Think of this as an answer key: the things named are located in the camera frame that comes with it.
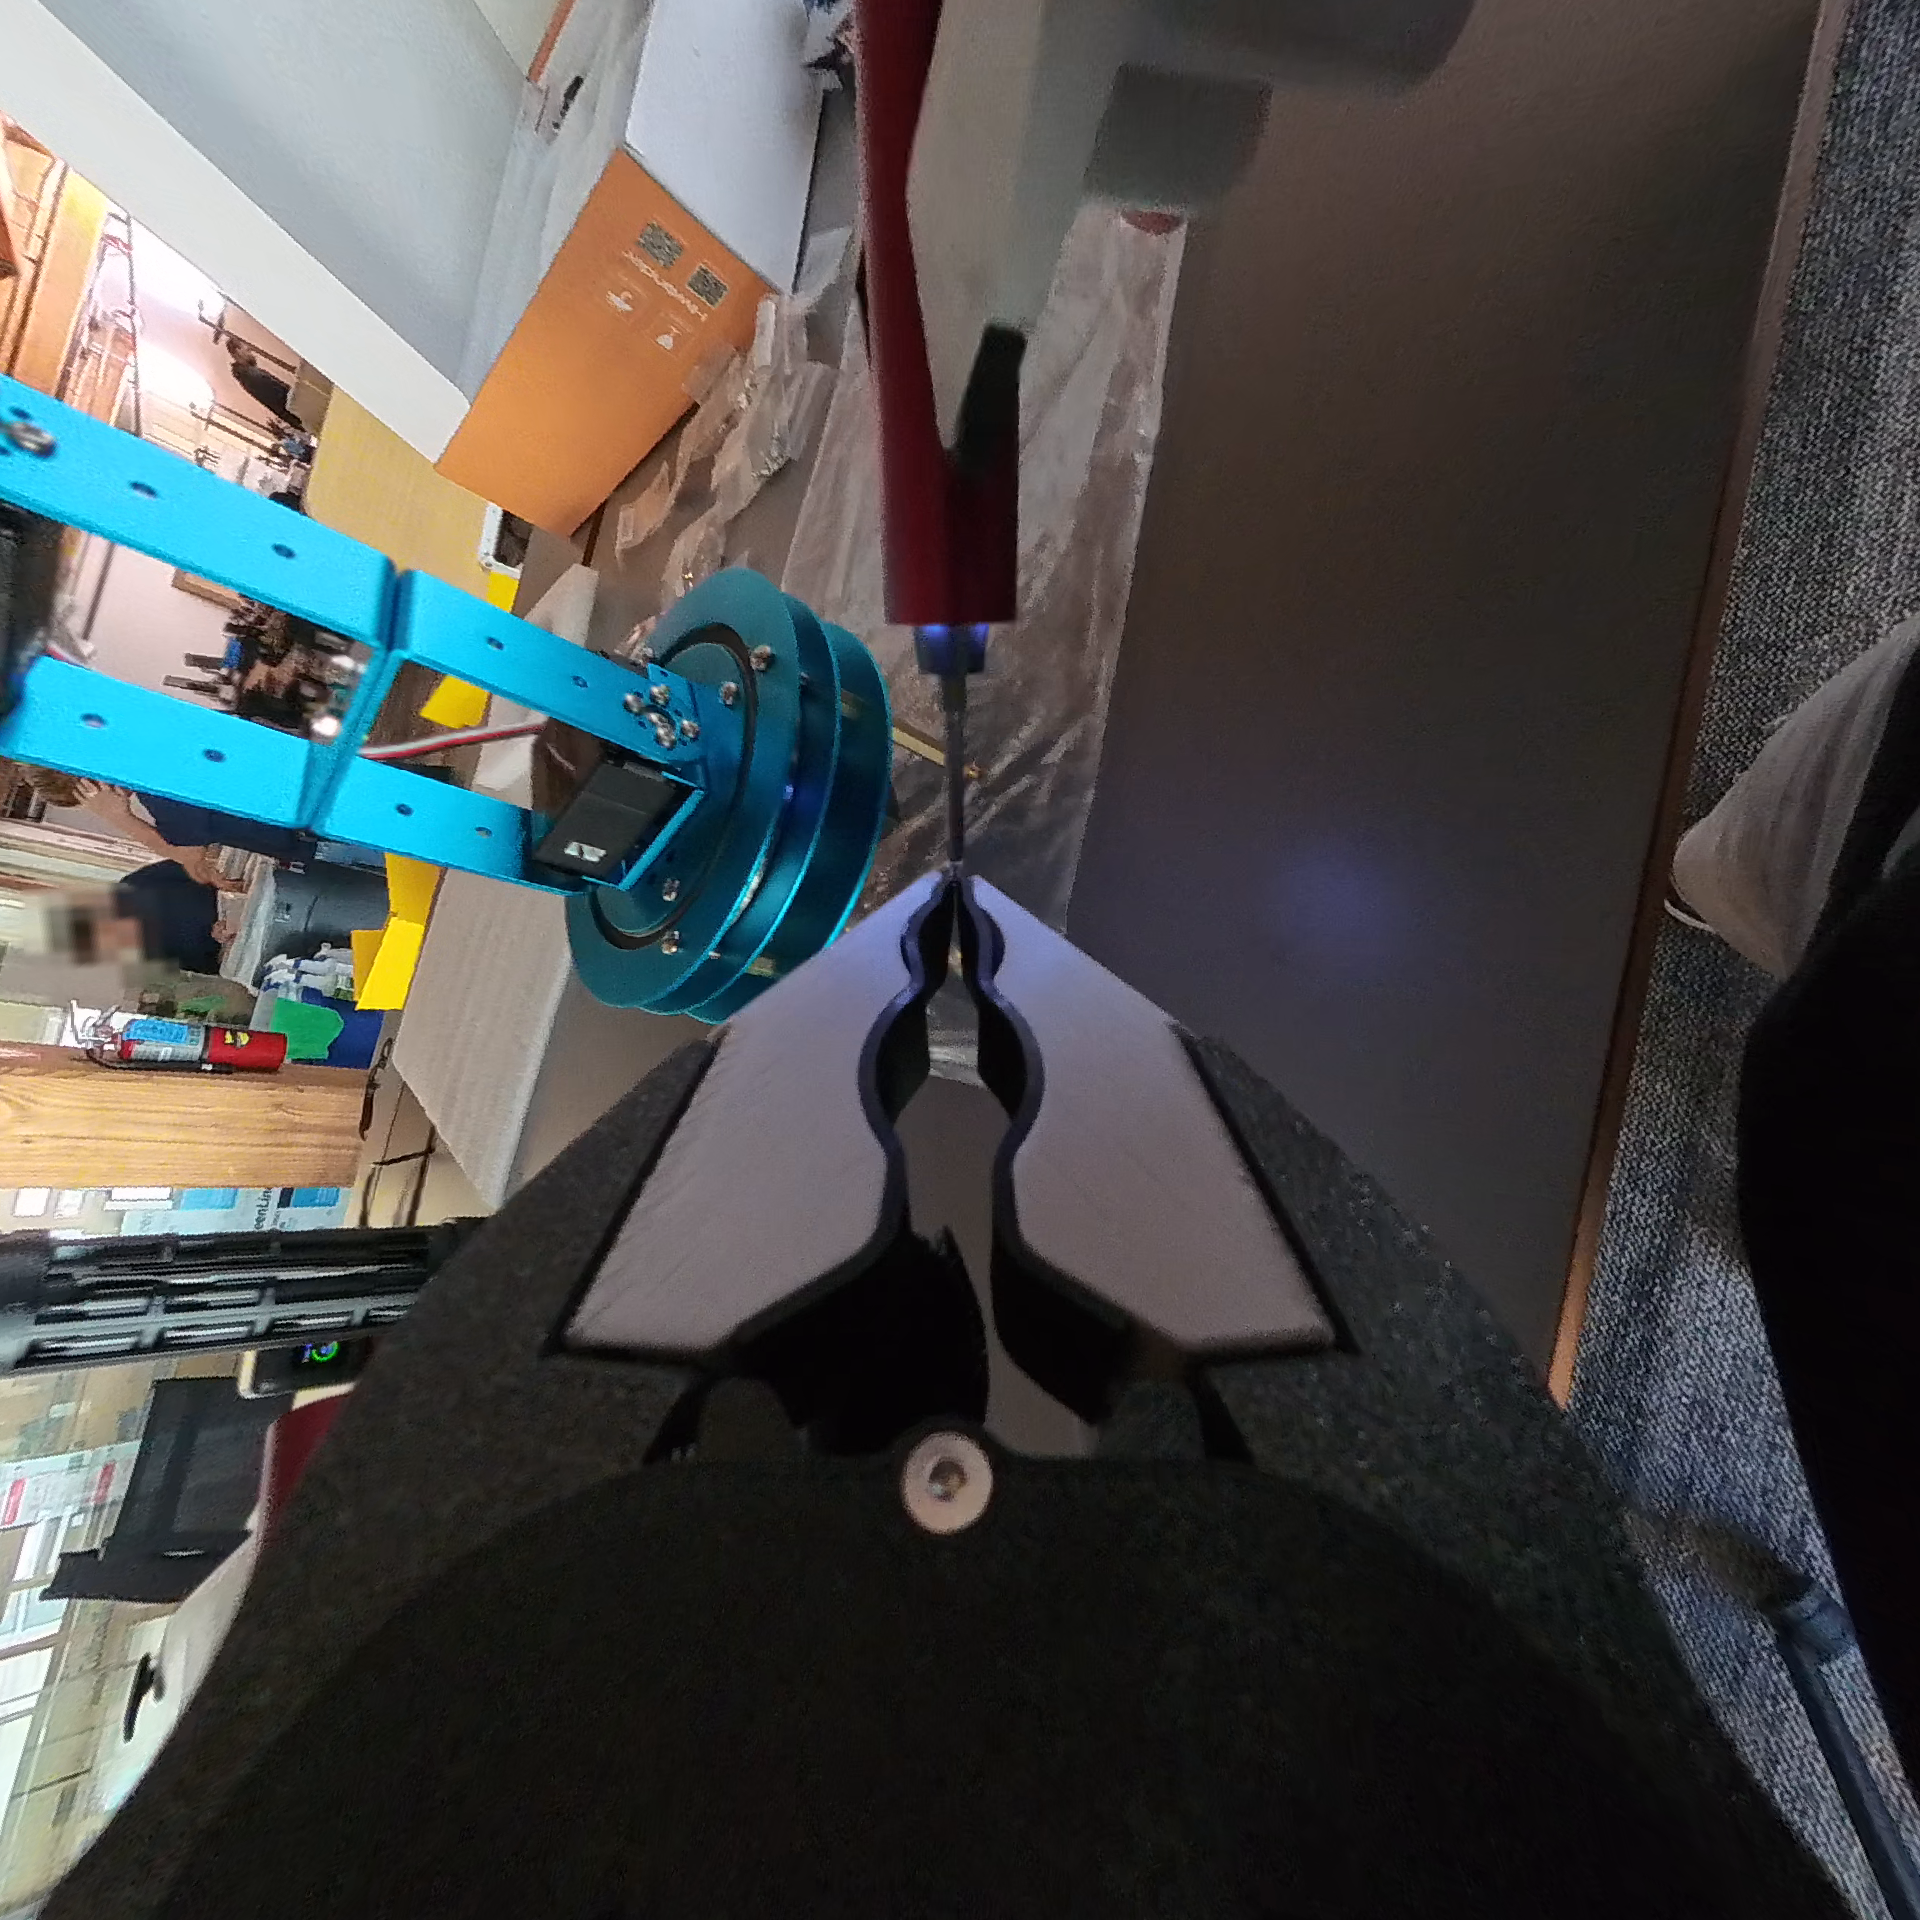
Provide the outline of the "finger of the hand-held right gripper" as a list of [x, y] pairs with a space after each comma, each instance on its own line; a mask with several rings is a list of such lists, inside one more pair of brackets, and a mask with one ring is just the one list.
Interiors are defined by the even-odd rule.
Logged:
[[946, 2], [906, 174], [932, 414], [960, 453], [983, 357], [1041, 322], [1125, 52], [1125, 6]]

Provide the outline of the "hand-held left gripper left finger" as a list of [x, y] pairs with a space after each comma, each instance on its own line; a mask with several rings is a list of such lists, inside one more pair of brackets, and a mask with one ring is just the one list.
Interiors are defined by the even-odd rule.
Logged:
[[711, 1363], [873, 1266], [906, 1224], [900, 1116], [932, 1077], [953, 878], [923, 877], [726, 1021], [564, 1333]]

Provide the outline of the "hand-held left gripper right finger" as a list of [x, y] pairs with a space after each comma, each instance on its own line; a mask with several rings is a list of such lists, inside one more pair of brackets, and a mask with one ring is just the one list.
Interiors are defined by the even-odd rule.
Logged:
[[957, 889], [977, 1074], [1004, 1115], [990, 1290], [1017, 1364], [1321, 1354], [1337, 1318], [1181, 1025], [1000, 889]]

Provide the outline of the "red electric screwdriver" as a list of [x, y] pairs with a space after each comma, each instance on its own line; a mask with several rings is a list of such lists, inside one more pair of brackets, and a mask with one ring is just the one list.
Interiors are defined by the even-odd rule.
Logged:
[[944, 864], [966, 862], [968, 692], [990, 633], [1019, 612], [1021, 375], [1024, 339], [986, 328], [966, 349], [959, 408], [938, 396], [938, 279], [908, 206], [932, 128], [938, 37], [957, 4], [858, 2], [856, 133], [863, 206], [860, 312], [876, 413], [882, 607], [911, 628], [938, 684]]

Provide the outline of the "blue toy robot arm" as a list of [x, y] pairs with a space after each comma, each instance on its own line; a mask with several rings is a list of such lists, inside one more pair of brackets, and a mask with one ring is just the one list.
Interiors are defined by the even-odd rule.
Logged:
[[[6, 757], [560, 898], [610, 1007], [725, 1023], [848, 924], [894, 780], [890, 692], [858, 636], [760, 575], [714, 575], [625, 662], [13, 378], [2, 411]], [[63, 658], [65, 533], [287, 614], [347, 656], [347, 704], [289, 731]], [[377, 755], [406, 668], [568, 731], [577, 790], [524, 806]]]

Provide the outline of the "clear plastic sheet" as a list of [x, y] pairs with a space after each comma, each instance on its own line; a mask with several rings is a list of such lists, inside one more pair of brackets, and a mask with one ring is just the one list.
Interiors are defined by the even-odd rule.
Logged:
[[[894, 820], [860, 912], [944, 857], [941, 697], [885, 621], [879, 429], [855, 249], [807, 301], [762, 301], [751, 341], [692, 380], [692, 408], [617, 487], [589, 566], [589, 642], [633, 658], [690, 588], [751, 569], [852, 633], [889, 687]], [[1186, 243], [1114, 211], [1068, 230], [1021, 365], [1019, 618], [997, 628], [968, 707], [968, 862], [1065, 934], [1163, 420]]]

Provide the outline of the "white foam sheet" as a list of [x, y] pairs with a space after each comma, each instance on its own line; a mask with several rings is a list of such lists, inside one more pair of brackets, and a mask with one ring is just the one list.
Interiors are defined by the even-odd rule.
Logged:
[[394, 1069], [470, 1192], [504, 1204], [623, 1092], [568, 947], [567, 898], [444, 875]]

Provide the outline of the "white orange cardboard box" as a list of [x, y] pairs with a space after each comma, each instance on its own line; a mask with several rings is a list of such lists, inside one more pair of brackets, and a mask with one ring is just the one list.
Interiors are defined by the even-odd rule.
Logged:
[[796, 291], [850, 4], [553, 4], [436, 457], [570, 535]]

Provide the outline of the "blue plastic bin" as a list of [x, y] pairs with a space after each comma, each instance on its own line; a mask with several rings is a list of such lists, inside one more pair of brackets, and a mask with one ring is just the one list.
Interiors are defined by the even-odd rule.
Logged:
[[305, 1001], [324, 1001], [331, 999], [340, 1004], [340, 1012], [347, 1018], [347, 1031], [338, 1040], [334, 1053], [331, 1054], [329, 1064], [292, 1064], [292, 1066], [312, 1066], [312, 1069], [331, 1069], [340, 1073], [362, 1073], [372, 1069], [378, 1045], [383, 1040], [384, 1014], [362, 1010], [351, 999], [336, 999], [324, 994], [316, 988], [299, 988], [299, 991], [281, 991], [281, 993], [262, 993], [255, 999], [251, 1026], [255, 1032], [272, 1035], [272, 1018], [278, 996], [300, 996]]

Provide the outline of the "black power station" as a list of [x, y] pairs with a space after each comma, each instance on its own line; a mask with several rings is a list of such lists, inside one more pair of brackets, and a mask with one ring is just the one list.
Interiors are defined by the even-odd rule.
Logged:
[[257, 1348], [243, 1357], [237, 1390], [247, 1400], [297, 1400], [353, 1388], [378, 1348], [372, 1335], [307, 1339], [289, 1347]]

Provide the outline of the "grey trash bin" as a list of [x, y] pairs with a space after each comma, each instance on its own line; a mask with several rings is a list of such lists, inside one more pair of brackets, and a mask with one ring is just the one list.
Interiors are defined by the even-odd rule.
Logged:
[[270, 869], [251, 893], [243, 931], [228, 958], [255, 985], [277, 958], [297, 962], [324, 948], [353, 950], [357, 932], [384, 932], [391, 917], [384, 869], [312, 862]]

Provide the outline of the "blue white printed sign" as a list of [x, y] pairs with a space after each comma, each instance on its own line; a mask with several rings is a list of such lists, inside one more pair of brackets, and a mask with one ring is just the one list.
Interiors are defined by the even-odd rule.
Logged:
[[312, 1235], [348, 1224], [353, 1189], [175, 1189], [165, 1202], [117, 1208], [117, 1232], [138, 1237]]

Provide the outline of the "black slotted cylinder holder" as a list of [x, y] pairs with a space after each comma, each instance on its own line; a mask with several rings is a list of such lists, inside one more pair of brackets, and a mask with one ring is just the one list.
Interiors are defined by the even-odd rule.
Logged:
[[371, 1339], [487, 1227], [2, 1239], [2, 1375]]

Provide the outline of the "red metal tube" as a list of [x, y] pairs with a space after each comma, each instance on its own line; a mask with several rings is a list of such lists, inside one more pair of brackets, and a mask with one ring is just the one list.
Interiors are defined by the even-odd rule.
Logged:
[[257, 1525], [253, 1527], [255, 1553], [264, 1555], [283, 1533], [305, 1479], [315, 1469], [327, 1439], [336, 1429], [354, 1398], [353, 1388], [338, 1388], [297, 1398], [268, 1429], [262, 1455], [262, 1479]]

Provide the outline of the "red fire extinguisher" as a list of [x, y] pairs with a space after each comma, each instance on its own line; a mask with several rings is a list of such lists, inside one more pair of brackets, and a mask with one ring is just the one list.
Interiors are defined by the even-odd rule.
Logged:
[[270, 1077], [290, 1060], [283, 1032], [157, 1014], [96, 1023], [81, 1051], [106, 1069], [210, 1077]]

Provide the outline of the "person's grey shoe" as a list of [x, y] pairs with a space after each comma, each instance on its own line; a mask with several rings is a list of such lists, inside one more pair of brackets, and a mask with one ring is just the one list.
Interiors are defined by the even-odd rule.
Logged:
[[1766, 734], [1672, 853], [1669, 917], [1712, 934], [1770, 980], [1807, 958], [1835, 898], [1869, 778], [1917, 695], [1909, 617], [1819, 684]]

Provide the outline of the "wooden support post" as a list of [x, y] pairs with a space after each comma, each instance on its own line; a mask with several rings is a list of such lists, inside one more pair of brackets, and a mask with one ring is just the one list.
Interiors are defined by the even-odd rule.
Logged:
[[4, 1189], [348, 1189], [364, 1083], [336, 1069], [111, 1069], [2, 1046]]

